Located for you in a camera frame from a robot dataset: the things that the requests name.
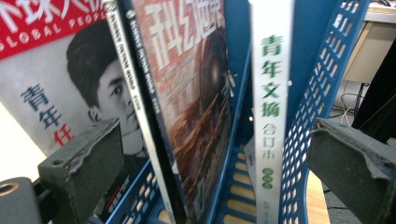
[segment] book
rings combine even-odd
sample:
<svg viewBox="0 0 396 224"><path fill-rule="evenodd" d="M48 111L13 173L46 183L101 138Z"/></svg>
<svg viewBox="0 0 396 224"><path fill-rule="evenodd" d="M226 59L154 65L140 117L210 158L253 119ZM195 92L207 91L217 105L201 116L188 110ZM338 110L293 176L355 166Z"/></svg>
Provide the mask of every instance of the book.
<svg viewBox="0 0 396 224"><path fill-rule="evenodd" d="M148 156L100 3L2 1L0 102L47 157L120 118L125 166L95 212L106 220Z"/></svg>
<svg viewBox="0 0 396 224"><path fill-rule="evenodd" d="M249 3L257 223L277 223L294 1Z"/></svg>
<svg viewBox="0 0 396 224"><path fill-rule="evenodd" d="M232 128L222 1L120 0L190 223L210 221Z"/></svg>
<svg viewBox="0 0 396 224"><path fill-rule="evenodd" d="M135 113L141 127L148 154L163 203L171 223L185 223L186 216L183 212L182 202L177 193L176 181L173 178L172 167L167 162L167 155L161 132L155 122L155 115L152 105L145 98L145 90L140 88L137 76L143 74L136 62L136 56L132 48L131 39L127 38L125 32L124 19L121 17L119 5L116 0L104 0L106 17L111 30L115 48L121 60L121 67L125 80L128 84L128 91L133 100Z"/></svg>

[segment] black object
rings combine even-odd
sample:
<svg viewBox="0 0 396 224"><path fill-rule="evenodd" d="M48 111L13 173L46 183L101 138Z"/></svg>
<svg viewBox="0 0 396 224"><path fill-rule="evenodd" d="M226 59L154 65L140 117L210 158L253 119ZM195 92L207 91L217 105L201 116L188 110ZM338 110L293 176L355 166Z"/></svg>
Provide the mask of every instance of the black object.
<svg viewBox="0 0 396 224"><path fill-rule="evenodd" d="M98 122L41 162L41 183L59 208L53 223L86 223L123 164L118 119Z"/></svg>
<svg viewBox="0 0 396 224"><path fill-rule="evenodd" d="M16 177L0 182L0 223L42 223L29 178Z"/></svg>
<svg viewBox="0 0 396 224"><path fill-rule="evenodd" d="M362 223L396 223L396 150L339 122L316 119L309 168Z"/></svg>
<svg viewBox="0 0 396 224"><path fill-rule="evenodd" d="M352 127L386 143L396 137L396 41L375 73Z"/></svg>

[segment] white book spine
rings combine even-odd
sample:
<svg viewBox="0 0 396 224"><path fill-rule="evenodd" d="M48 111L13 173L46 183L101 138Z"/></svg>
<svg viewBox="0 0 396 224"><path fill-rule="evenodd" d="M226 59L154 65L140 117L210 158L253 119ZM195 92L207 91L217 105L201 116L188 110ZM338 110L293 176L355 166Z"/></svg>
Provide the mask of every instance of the white book spine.
<svg viewBox="0 0 396 224"><path fill-rule="evenodd" d="M176 223L168 190L165 185L163 171L161 169L160 161L156 153L156 146L149 128L149 119L145 112L146 109L143 103L144 101L142 99L143 96L141 95L140 87L137 82L137 77L134 70L134 61L132 60L132 54L128 47L127 37L125 34L124 27L122 25L121 14L120 11L118 10L117 1L103 0L103 4L106 10L107 22L109 24L110 31L113 36L117 53L119 55L121 67L125 75L125 80L128 85L128 90L129 93L131 94L131 98L133 99L134 111L136 113L136 117L138 119L140 129L142 131L143 138L146 143L151 166L154 170L154 174L157 177L160 192L163 197L163 202L166 211L168 212L170 221L171 223Z"/></svg>
<svg viewBox="0 0 396 224"><path fill-rule="evenodd" d="M249 3L257 223L274 224L280 203L294 1Z"/></svg>

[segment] magazine spine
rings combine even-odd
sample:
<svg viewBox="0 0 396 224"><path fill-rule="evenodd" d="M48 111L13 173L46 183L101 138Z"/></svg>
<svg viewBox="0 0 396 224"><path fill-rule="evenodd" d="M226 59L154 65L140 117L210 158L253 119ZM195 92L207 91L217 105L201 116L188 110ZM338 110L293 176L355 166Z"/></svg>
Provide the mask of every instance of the magazine spine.
<svg viewBox="0 0 396 224"><path fill-rule="evenodd" d="M123 21L119 11L118 2L116 0L104 0L103 4L106 10L107 22L109 24L113 41L120 58L122 71L125 75L125 80L128 85L128 91L131 94L131 98L133 99L134 110L146 143L150 162L154 170L154 174L158 180L158 185L163 197L165 209L168 212L171 223L176 223L170 195L165 183L166 180L163 175L162 165L160 163L155 141L150 130L149 123L152 121L149 121L146 114L145 104L141 94L140 86L137 82L136 72L134 70L134 61L131 54L132 52L128 47L128 40L123 27Z"/></svg>
<svg viewBox="0 0 396 224"><path fill-rule="evenodd" d="M187 207L187 198L185 191L182 188L180 175L177 169L176 158L175 155L173 154L173 148L171 146L169 137L167 135L165 122L163 120L163 112L160 107L160 98L157 95L157 90L154 84L153 75L151 74L151 69L149 66L149 58L145 50L145 44L140 31L140 26L134 13L134 6L132 5L131 0L118 0L118 1L121 2L120 8L122 13L125 15L126 22L128 23L130 37L134 42L134 47L135 47L134 50L136 52L136 57L138 62L140 63L140 66L142 67L143 74L140 76L142 76L143 78L140 79L140 84L141 86L144 86L146 88L149 100L153 106L155 118L158 122L158 126L161 132L161 137L163 139L164 146L167 151L167 158L169 160L169 163L172 165L174 177L177 182L177 190L179 192L180 200L182 201L184 210L187 214L189 221L194 222L193 220L195 218L191 217L191 215L189 214L189 209Z"/></svg>

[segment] blue magazine holder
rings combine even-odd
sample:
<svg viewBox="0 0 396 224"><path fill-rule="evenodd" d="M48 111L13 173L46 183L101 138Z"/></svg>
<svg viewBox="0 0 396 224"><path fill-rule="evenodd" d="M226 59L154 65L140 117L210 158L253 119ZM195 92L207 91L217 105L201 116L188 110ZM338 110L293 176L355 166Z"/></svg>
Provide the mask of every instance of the blue magazine holder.
<svg viewBox="0 0 396 224"><path fill-rule="evenodd" d="M255 206L255 200L235 194L232 186L252 189L234 180L246 175L241 145L253 135L250 73L250 28L247 0L224 0L229 67L233 88L233 132L227 151L216 202L209 223L224 223L225 217L256 222L252 214L228 206L237 200ZM316 117L327 118L359 35L369 0L296 0L291 50L288 118L283 156L279 223L307 223L305 205L308 166L306 153ZM155 175L148 163L129 188L107 223L162 223L164 209Z"/></svg>

